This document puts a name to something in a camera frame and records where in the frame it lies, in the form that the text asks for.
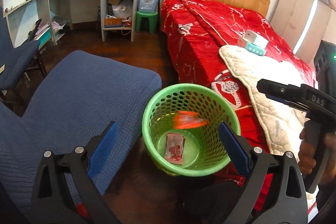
metal screw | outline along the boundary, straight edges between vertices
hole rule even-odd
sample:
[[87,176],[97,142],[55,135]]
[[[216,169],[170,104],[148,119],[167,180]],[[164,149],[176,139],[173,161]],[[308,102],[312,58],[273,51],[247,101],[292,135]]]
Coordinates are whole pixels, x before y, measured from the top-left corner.
[[82,146],[78,146],[78,147],[75,149],[75,152],[76,152],[77,154],[83,153],[83,151],[84,151],[84,147],[82,147]]
[[293,153],[290,152],[290,151],[286,152],[286,156],[287,156],[288,158],[292,158],[292,157],[294,157]]
[[253,148],[254,152],[261,154],[263,152],[262,148],[259,146],[256,146],[255,148]]
[[45,151],[43,155],[48,158],[51,156],[51,151]]

red bedspread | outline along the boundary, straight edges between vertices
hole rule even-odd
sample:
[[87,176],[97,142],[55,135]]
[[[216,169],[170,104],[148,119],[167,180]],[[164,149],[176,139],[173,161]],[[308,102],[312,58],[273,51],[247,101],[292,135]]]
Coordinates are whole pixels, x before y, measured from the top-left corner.
[[[246,30],[259,33],[269,43],[267,56],[293,63],[305,82],[314,85],[315,72],[297,58],[288,44],[277,35],[259,13],[235,8],[214,0],[166,0],[162,5],[163,31],[180,83],[212,87],[225,97],[238,116],[241,134],[252,146],[269,152],[264,132],[250,103],[247,89],[228,72],[218,51],[223,45],[236,45]],[[218,181],[244,183],[233,165],[215,174]],[[268,193],[271,176],[267,176],[255,209],[261,210]]]

human hand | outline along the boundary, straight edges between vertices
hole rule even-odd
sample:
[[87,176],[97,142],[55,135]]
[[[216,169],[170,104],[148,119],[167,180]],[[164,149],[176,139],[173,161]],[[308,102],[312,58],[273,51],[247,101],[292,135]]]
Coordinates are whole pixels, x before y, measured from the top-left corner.
[[[299,168],[303,175],[309,175],[316,166],[316,161],[313,158],[314,148],[305,141],[305,137],[306,133],[303,129],[300,133],[300,139],[303,141],[301,142],[299,151]],[[336,134],[327,133],[325,135],[324,144],[329,147],[332,152],[320,184],[326,184],[336,177]]]

pink wrapper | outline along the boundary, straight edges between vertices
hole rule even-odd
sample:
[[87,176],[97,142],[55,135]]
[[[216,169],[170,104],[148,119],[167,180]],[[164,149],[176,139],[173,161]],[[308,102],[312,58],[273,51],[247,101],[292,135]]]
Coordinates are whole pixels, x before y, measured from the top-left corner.
[[164,159],[171,164],[183,163],[183,148],[184,148],[184,138],[179,133],[168,133],[167,134],[167,146]]

blue chair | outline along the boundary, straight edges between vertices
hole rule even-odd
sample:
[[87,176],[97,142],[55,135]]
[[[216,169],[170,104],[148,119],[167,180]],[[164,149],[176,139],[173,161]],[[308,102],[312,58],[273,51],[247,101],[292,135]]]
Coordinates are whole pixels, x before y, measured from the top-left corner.
[[[22,118],[0,103],[0,181],[17,208],[29,217],[32,187],[45,151],[69,153],[115,121],[120,129],[115,143],[93,177],[104,194],[141,135],[143,112],[160,88],[161,78],[153,71],[76,51],[43,80]],[[79,203],[73,181],[68,184]]]
[[[14,48],[6,19],[3,17],[0,17],[0,37],[0,67],[5,65],[4,71],[0,74],[0,100],[8,107],[11,104],[15,104],[16,102],[7,101],[2,93],[3,90],[12,90],[16,97],[18,97],[20,103],[25,105],[26,103],[15,90],[22,74],[24,72],[40,70],[44,78],[47,75],[42,57],[39,53],[40,42],[30,41],[30,38],[23,42],[21,46]],[[35,56],[37,57],[37,66],[28,68],[28,65],[33,61]]]

